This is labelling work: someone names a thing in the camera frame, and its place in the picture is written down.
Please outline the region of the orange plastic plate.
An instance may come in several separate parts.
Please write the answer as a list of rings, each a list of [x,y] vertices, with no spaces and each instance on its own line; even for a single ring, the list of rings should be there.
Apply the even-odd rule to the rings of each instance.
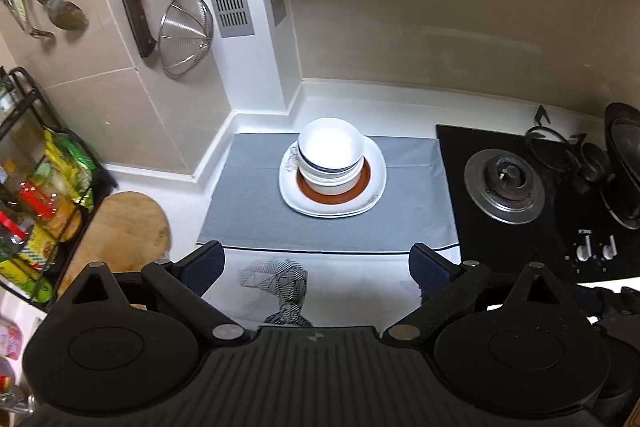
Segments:
[[[337,205],[350,202],[361,195],[371,179],[369,161],[363,158],[353,172],[341,178],[322,179],[306,174],[302,167],[297,169],[296,183],[300,191],[314,202]]]

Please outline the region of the white square plate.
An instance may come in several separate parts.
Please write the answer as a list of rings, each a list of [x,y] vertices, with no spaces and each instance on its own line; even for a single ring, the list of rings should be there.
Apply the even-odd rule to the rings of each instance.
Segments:
[[[363,139],[363,155],[356,165],[343,173],[313,172],[305,165],[296,142],[286,150],[279,168],[279,190],[285,204],[320,219],[367,212],[381,200],[386,181],[385,158],[370,138]]]

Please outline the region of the white bowl with blue rim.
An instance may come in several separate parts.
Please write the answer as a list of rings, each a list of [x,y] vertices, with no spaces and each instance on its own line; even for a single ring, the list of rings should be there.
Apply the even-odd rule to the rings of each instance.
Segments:
[[[311,121],[299,133],[299,153],[314,168],[342,171],[360,161],[364,150],[364,136],[348,121],[323,117]]]

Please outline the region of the white ceramic bowl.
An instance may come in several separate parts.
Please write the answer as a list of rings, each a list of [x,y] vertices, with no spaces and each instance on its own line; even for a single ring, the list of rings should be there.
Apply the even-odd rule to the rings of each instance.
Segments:
[[[360,180],[363,161],[342,172],[323,172],[314,170],[303,162],[298,170],[311,190],[322,195],[340,195],[354,188]]]

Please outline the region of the right stove knob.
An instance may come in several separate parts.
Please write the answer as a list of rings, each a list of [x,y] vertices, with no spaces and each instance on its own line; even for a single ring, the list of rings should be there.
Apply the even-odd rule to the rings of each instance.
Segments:
[[[613,235],[608,236],[602,244],[602,258],[606,261],[610,261],[617,256],[617,248],[615,243],[615,237]]]

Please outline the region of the stove knob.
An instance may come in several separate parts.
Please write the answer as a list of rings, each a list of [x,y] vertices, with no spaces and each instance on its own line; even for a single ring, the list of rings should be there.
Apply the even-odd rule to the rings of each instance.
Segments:
[[[602,244],[602,258],[606,261],[610,261],[617,256],[617,248],[615,243],[615,237],[613,235],[608,236]]]
[[[580,236],[580,239],[576,247],[576,257],[580,262],[586,262],[592,257],[590,235],[584,234]]]

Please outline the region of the left stove knob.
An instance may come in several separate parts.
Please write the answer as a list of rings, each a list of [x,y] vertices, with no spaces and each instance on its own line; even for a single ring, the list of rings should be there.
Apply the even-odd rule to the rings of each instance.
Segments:
[[[576,257],[580,262],[586,262],[592,257],[590,235],[584,234],[580,236],[580,239],[576,247]]]

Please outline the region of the round wooden cutting board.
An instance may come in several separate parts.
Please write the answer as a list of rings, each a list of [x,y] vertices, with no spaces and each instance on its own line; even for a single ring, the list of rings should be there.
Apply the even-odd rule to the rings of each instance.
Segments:
[[[88,263],[102,261],[113,273],[138,272],[167,258],[169,249],[169,223],[160,205],[142,193],[118,192],[100,205],[56,293],[61,297]]]

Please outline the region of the grey cloth mat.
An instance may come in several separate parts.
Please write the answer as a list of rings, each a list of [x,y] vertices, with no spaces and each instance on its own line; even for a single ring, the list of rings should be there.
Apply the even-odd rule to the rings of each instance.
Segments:
[[[396,254],[458,243],[444,162],[434,139],[367,139],[345,186],[306,178],[294,134],[239,134],[198,240],[266,251]]]

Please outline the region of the patterned grey dish cloth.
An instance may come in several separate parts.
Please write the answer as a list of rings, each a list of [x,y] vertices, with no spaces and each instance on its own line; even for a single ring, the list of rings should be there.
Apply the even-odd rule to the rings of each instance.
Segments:
[[[265,318],[266,324],[311,328],[311,321],[302,314],[308,282],[303,265],[290,259],[257,261],[239,272],[238,282],[277,298],[279,310]]]

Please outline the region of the black gas stove top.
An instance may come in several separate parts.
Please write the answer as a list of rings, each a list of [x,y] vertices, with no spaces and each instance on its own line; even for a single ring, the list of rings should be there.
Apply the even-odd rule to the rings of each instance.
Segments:
[[[460,256],[561,280],[638,277],[639,187],[590,143],[440,124]]]

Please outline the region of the silver gas burner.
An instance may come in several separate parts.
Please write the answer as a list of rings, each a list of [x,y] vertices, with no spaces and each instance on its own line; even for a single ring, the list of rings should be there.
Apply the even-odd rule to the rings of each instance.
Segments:
[[[507,225],[526,225],[544,210],[546,193],[538,172],[507,150],[475,153],[465,164],[464,184],[480,210]]]

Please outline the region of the green yellow snack bag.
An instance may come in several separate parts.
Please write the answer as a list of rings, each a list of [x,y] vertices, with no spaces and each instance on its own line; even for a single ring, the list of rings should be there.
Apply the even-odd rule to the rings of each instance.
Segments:
[[[43,138],[44,156],[62,174],[67,194],[76,204],[93,210],[94,161],[68,132],[44,128]]]

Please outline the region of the black pan support grate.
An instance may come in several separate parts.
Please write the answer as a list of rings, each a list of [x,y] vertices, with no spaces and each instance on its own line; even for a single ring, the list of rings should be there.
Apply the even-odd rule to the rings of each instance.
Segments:
[[[551,119],[539,105],[534,116],[534,125],[525,135],[525,146],[544,168],[557,173],[568,173],[580,167],[577,143],[567,140],[559,131],[551,128]]]

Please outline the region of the black wok pan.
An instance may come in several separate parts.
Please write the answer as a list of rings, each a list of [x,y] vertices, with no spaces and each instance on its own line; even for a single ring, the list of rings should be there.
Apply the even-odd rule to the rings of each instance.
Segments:
[[[605,150],[580,144],[582,194],[588,205],[607,211],[622,227],[639,228],[639,111],[620,102],[604,113]]]

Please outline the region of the metal mesh strainer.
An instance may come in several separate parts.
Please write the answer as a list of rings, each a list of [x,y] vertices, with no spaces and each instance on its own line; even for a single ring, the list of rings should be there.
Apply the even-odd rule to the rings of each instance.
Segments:
[[[210,50],[213,34],[213,14],[204,0],[171,0],[157,41],[166,74],[178,78],[198,66]]]

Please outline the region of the metal ladle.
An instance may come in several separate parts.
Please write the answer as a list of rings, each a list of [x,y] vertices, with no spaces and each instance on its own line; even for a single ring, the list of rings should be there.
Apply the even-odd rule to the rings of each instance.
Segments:
[[[83,31],[88,27],[84,11],[70,0],[47,0],[46,10],[51,23],[65,31]]]

